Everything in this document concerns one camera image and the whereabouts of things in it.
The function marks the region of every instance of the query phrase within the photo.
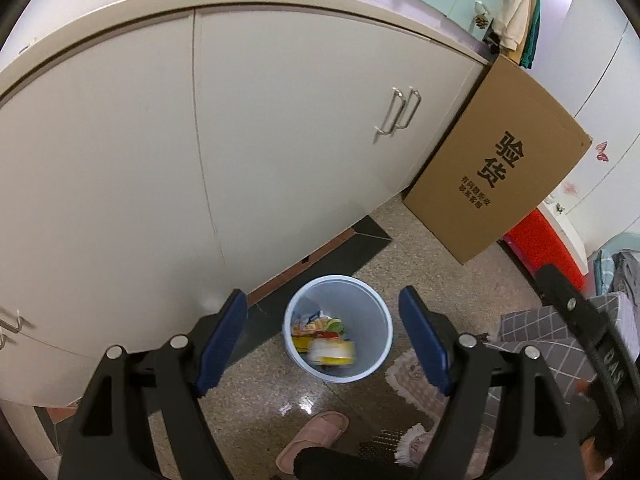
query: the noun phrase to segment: pine cone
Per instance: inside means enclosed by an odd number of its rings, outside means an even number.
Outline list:
[[[476,14],[474,22],[476,22],[476,27],[482,30],[489,26],[489,20],[485,14]]]

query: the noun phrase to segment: blue gripper pad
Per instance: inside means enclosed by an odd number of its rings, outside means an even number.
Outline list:
[[[244,328],[247,308],[246,294],[236,290],[226,300],[220,312],[212,316],[216,317],[215,328],[204,348],[199,351],[200,367],[194,384],[199,396],[218,386],[226,363]]]
[[[427,318],[427,307],[412,286],[406,286],[400,291],[398,308],[400,319],[425,376],[443,395],[449,396],[453,390],[453,381],[449,376],[447,349]]]

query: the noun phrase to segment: hanging clothes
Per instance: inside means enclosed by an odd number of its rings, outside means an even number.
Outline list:
[[[524,47],[527,44],[527,39],[529,38],[529,31],[531,30],[531,24],[533,20],[533,13],[536,10],[536,2],[537,0],[530,0],[529,3],[529,15],[527,17],[527,33],[524,35],[522,41],[518,44],[516,50],[509,50],[508,48],[501,48],[500,52],[511,59],[515,64],[520,65],[520,61],[522,60],[522,53],[524,52]]]
[[[532,67],[533,58],[536,55],[536,45],[538,44],[539,33],[540,33],[540,0],[536,0],[536,8],[533,11],[531,28],[529,29],[527,43],[524,46],[524,51],[522,53],[522,60],[520,61],[520,66],[523,66],[524,68]]]
[[[498,16],[492,25],[500,36],[500,46],[516,50],[527,34],[531,0],[502,0]]]

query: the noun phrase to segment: speckled tile floor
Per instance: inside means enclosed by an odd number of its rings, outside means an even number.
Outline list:
[[[220,386],[201,400],[207,423],[237,480],[268,480],[280,450],[316,413],[337,410],[350,427],[336,448],[355,454],[358,443],[379,430],[406,430],[426,416],[385,381],[385,371],[410,347],[398,315],[398,292],[413,285],[429,309],[449,316],[460,331],[492,333],[504,312],[540,306],[540,300],[509,257],[492,245],[462,266],[402,205],[399,197],[372,218],[393,241],[355,277],[377,290],[391,310],[394,343],[372,376],[351,384],[328,384],[296,367],[277,335],[232,365]],[[151,417],[165,476],[178,479],[161,415]]]

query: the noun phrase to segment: person's leg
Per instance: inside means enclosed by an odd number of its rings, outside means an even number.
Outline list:
[[[405,480],[407,473],[325,447],[308,447],[293,463],[298,480]]]

